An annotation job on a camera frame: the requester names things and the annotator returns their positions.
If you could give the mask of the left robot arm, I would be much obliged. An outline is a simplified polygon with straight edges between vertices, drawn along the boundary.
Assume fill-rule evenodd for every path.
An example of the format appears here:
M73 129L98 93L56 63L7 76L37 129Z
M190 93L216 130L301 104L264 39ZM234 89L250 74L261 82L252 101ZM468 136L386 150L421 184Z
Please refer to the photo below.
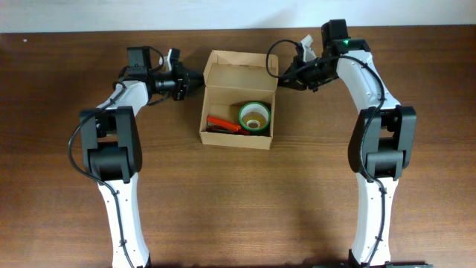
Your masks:
M83 167L103 197L112 238L113 267L150 267L138 208L138 174L142 150L136 116L145 106L169 98L181 101L204 85L201 74L184 67L180 50L171 48L152 65L150 46L127 48L128 63L112 84L111 96L80 113L72 137L81 138Z

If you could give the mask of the green tape roll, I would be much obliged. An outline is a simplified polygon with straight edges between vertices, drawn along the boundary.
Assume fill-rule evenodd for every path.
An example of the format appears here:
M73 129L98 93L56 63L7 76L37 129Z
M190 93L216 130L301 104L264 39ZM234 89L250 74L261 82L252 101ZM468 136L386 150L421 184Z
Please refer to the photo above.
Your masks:
M239 110L239 124L253 134L265 132L271 123L271 111L260 102L249 102Z

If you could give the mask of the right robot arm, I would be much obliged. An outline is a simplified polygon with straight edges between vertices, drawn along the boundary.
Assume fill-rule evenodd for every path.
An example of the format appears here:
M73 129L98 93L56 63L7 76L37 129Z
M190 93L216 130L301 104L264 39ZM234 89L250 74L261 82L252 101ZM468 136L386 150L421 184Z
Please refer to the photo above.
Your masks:
M358 111L347 151L358 183L358 222L346 265L393 267L388 242L392 202L411 159L417 114L388 91L369 45L349 36L345 20L324 23L321 37L321 56L306 36L294 44L292 64L276 79L281 87L314 92L340 79L349 90Z

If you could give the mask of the yellow tape roll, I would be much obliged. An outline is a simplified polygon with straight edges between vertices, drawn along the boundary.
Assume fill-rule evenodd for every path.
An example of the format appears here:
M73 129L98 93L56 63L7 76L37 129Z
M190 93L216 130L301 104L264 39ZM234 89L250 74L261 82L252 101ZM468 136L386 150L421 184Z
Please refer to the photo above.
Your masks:
M242 116L241 123L248 131L259 131L268 125L268 119L258 112L250 112Z

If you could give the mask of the brown cardboard box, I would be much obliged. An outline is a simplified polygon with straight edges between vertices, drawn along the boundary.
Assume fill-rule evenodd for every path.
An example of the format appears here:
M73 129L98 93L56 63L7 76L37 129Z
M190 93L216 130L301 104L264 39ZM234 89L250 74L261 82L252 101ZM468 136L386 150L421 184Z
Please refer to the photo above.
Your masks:
M203 77L205 95L199 135L203 144L268 150L274 135L274 108L278 70L276 55L213 50ZM240 112L248 103L261 103L269 114L268 126L257 134L218 133L210 129L208 117L240 124Z

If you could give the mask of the orange utility knife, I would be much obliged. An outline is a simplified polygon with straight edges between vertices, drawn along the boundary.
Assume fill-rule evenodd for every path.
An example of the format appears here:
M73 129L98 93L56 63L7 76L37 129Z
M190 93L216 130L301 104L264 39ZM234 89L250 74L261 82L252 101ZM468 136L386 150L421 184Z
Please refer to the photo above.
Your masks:
M221 126L225 129L229 129L233 131L237 131L242 128L239 124L235 124L230 121L226 121L224 119L213 117L213 116L208 116L207 122L211 123L212 125Z

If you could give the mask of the orange black stapler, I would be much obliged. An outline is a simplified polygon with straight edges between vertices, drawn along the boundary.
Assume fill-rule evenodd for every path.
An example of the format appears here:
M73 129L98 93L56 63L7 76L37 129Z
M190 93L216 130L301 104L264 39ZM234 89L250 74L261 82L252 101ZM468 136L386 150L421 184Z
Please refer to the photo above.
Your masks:
M247 130L239 129L237 131L225 129L221 126L209 126L206 129L207 132L209 133L222 133L222 134L234 134L234 135L250 135L250 132Z

